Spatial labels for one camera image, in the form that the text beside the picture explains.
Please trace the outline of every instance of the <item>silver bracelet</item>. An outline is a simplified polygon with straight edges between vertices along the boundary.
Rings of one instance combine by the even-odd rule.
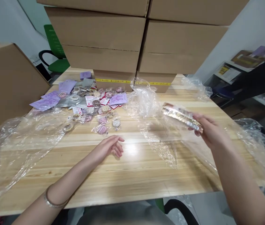
[[[51,208],[63,208],[67,203],[68,203],[68,201],[69,200],[67,200],[67,201],[65,201],[64,203],[62,203],[62,204],[53,204],[52,202],[50,202],[49,200],[48,200],[48,197],[47,197],[47,192],[48,192],[48,189],[51,187],[51,185],[46,189],[46,191],[44,192],[44,201],[45,201],[45,203],[49,206],[49,207],[51,207]]]

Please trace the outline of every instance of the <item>person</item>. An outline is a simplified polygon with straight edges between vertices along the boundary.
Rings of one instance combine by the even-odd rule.
[[[224,89],[234,92],[242,89],[234,96],[234,99],[223,106],[226,108],[235,103],[239,103],[248,98],[255,97],[265,93],[265,62],[249,73],[243,73],[232,83],[232,85],[224,87]]]
[[[211,149],[223,191],[237,224],[265,224],[265,196],[253,179],[252,171],[238,155],[235,147],[217,123],[210,117],[194,114],[202,125],[201,138]],[[68,199],[110,153],[121,157],[123,148],[119,136],[110,136],[100,142],[84,159],[70,169],[47,191],[35,200],[13,225],[50,225]],[[172,224],[156,206],[144,202],[92,207],[78,224]]]

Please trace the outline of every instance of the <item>forearm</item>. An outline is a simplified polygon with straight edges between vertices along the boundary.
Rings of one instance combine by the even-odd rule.
[[[232,145],[212,149],[212,154],[237,224],[265,224],[265,196],[252,171]]]
[[[97,164],[88,156],[81,160],[48,189],[47,197],[50,202],[61,204],[67,201],[96,166]],[[15,220],[13,225],[50,225],[61,209],[48,206],[42,194]]]

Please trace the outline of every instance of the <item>packing tape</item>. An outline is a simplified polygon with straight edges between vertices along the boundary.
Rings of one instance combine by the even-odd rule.
[[[110,82],[110,83],[130,83],[130,81],[125,80],[110,80],[110,79],[95,79],[96,82]],[[161,82],[149,82],[150,85],[171,85],[171,83],[161,83]]]

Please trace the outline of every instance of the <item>hand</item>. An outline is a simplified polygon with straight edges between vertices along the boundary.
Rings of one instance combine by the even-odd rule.
[[[203,134],[201,137],[210,149],[222,149],[233,146],[226,131],[215,120],[200,114],[193,114],[193,117],[202,124]],[[198,131],[195,131],[195,134],[196,136],[200,136]]]
[[[120,158],[123,153],[123,148],[119,141],[124,142],[124,139],[117,135],[103,139],[88,156],[97,163],[101,163],[110,153]]]

